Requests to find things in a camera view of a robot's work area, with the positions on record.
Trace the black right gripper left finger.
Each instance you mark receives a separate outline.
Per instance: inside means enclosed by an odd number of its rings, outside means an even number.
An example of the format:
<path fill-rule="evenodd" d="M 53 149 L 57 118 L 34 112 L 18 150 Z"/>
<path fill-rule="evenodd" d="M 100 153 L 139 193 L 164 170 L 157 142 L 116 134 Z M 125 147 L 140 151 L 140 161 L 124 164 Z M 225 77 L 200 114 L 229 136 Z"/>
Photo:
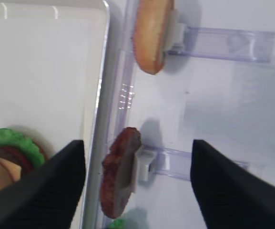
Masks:
<path fill-rule="evenodd" d="M 84 143 L 74 140 L 0 191 L 0 229 L 68 229 L 86 177 Z"/>

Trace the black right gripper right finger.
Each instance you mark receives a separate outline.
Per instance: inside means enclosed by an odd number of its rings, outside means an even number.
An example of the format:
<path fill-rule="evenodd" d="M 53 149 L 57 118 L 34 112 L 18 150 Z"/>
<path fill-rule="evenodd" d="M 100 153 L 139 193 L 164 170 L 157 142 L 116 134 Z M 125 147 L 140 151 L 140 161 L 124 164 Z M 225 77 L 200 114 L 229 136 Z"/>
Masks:
<path fill-rule="evenodd" d="M 194 140 L 190 179 L 209 229 L 275 229 L 275 187 L 204 140 Z"/>

